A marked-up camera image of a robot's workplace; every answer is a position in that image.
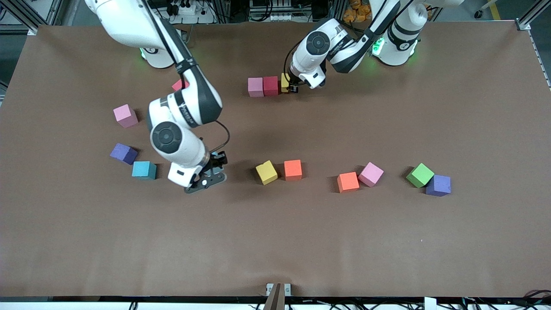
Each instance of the orange cube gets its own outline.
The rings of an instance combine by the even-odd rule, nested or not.
[[[341,194],[348,193],[350,191],[355,191],[358,188],[360,188],[360,184],[358,183],[358,176],[356,175],[356,172],[340,174],[337,177],[337,183],[339,184],[339,192]]]
[[[297,181],[302,179],[302,165],[300,159],[283,162],[285,166],[285,181]]]

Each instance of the teal cube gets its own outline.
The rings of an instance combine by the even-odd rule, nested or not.
[[[420,163],[408,174],[406,179],[408,179],[413,185],[415,185],[416,188],[421,188],[425,186],[430,181],[430,179],[433,178],[433,176],[434,172],[432,172],[423,163]]]
[[[154,180],[157,166],[151,162],[134,162],[132,176],[138,180]]]

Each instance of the purple cube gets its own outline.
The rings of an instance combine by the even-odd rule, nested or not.
[[[451,194],[451,178],[435,174],[426,185],[426,194],[438,197]]]
[[[115,148],[111,152],[111,157],[116,158],[119,161],[125,162],[129,165],[133,164],[136,160],[136,156],[138,156],[138,152],[136,152],[135,149],[131,148],[130,146],[122,145],[120,143],[117,143],[115,145]]]

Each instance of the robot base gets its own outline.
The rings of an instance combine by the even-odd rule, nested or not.
[[[403,65],[415,52],[415,46],[417,46],[417,40],[411,46],[406,47],[404,50],[396,48],[390,40],[385,36],[380,38],[372,47],[373,56],[377,57],[382,63],[389,66]]]

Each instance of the black cable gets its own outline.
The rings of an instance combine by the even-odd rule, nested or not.
[[[162,19],[166,19],[166,18],[161,14],[161,11],[159,11],[159,8],[155,5],[155,3],[154,3],[153,1],[151,1],[151,4],[152,4],[153,8],[157,10],[157,13],[159,13],[159,17],[162,18]]]
[[[285,79],[287,80],[287,82],[289,83],[289,85],[293,85],[293,86],[306,85],[306,83],[304,83],[304,82],[299,83],[299,84],[291,83],[291,81],[289,81],[289,79],[287,78],[287,76],[289,75],[289,71],[287,70],[287,59],[289,59],[289,55],[291,55],[291,52],[292,52],[292,51],[295,49],[295,47],[297,47],[301,42],[302,42],[302,40],[298,41],[293,47],[291,47],[291,49],[290,49],[289,52],[287,53],[287,56],[285,56],[285,62],[283,62],[283,73],[285,73],[285,74],[284,74]]]
[[[274,8],[273,0],[269,0],[269,2],[266,3],[266,12],[264,13],[263,17],[261,17],[260,19],[254,19],[254,18],[249,17],[249,19],[252,20],[253,22],[263,22],[266,19],[268,19],[270,17],[270,15],[272,15],[273,8]]]
[[[230,17],[229,16],[226,16],[224,14],[221,14],[221,13],[218,13],[216,12],[216,10],[212,7],[212,5],[210,4],[210,2],[208,1],[203,1],[203,3],[207,3],[208,7],[210,8],[210,10],[212,11],[213,15],[216,15],[216,19],[217,19],[217,22],[218,24],[220,24],[220,20],[222,20],[222,18],[220,18],[221,16],[222,17],[226,17],[228,19],[228,21],[230,20]]]
[[[161,38],[161,41],[163,42],[163,46],[165,47],[166,51],[168,52],[170,58],[172,59],[172,61],[174,61],[174,63],[178,63],[176,61],[176,58],[174,57],[174,55],[172,54],[172,52],[170,51],[170,48],[169,48],[169,44],[166,42],[165,38],[164,38],[164,35],[163,33],[161,32],[161,29],[159,28],[159,26],[157,25],[157,23],[155,22],[155,19],[153,18],[153,14],[151,13],[151,10],[149,9],[149,6],[147,5],[147,2],[145,0],[142,0],[142,3],[143,5],[145,6],[145,10],[147,11],[148,15],[149,15],[149,18],[151,19],[151,22],[153,23],[153,26],[155,27],[155,31],[157,31],[157,34],[159,35],[159,37]]]
[[[438,304],[438,306],[440,306],[442,308],[450,309],[450,310],[456,310],[452,305],[450,305],[449,307],[446,307],[443,304]]]
[[[350,29],[352,29],[354,31],[354,34],[356,35],[356,38],[360,38],[363,35],[363,31],[360,30],[360,29],[354,28],[354,26],[352,26],[352,22],[350,22]]]
[[[499,309],[497,309],[496,307],[494,307],[493,304],[484,301],[482,298],[479,297],[478,299],[479,299],[480,301],[482,301],[483,304],[487,304],[487,305],[488,305],[490,308],[492,308],[493,310],[499,310]]]
[[[388,23],[388,25],[386,26],[385,30],[383,31],[383,33],[386,32],[386,30],[389,29],[389,27],[394,23],[394,21],[398,18],[398,16],[400,16],[400,14],[402,14],[402,12],[404,12],[410,4],[412,4],[413,0],[409,0],[409,2],[404,6],[404,8],[398,12],[398,14],[396,14],[396,16],[394,16],[394,18],[390,21],[390,23]]]
[[[382,12],[382,9],[385,7],[385,4],[386,4],[386,0],[383,1],[382,5],[381,5],[381,8],[379,9],[379,11],[377,12],[377,14],[375,14],[375,17],[373,17],[373,19],[371,20],[371,23],[373,24],[373,22],[375,22],[375,20],[377,19],[377,17],[379,17],[379,14],[381,14]]]
[[[526,296],[524,296],[523,298],[526,299],[526,298],[534,297],[535,295],[539,295],[539,294],[541,294],[541,293],[551,293],[551,291],[550,291],[550,290],[539,290],[539,291],[536,291],[536,292],[534,292],[534,293],[532,293],[532,294],[530,294],[530,295],[526,295]]]
[[[219,121],[215,121],[215,122],[217,122],[218,125],[222,126],[222,128],[224,128],[224,129],[226,130],[226,133],[228,134],[228,138],[226,139],[226,141],[225,141],[224,143],[222,143],[222,144],[220,144],[219,146],[217,146],[217,147],[215,147],[214,149],[212,149],[212,150],[210,151],[210,153],[218,151],[219,149],[225,147],[226,144],[228,144],[228,142],[230,142],[230,131],[228,130],[228,128],[227,128],[226,126],[224,126],[224,124],[222,124],[222,123],[219,122]]]

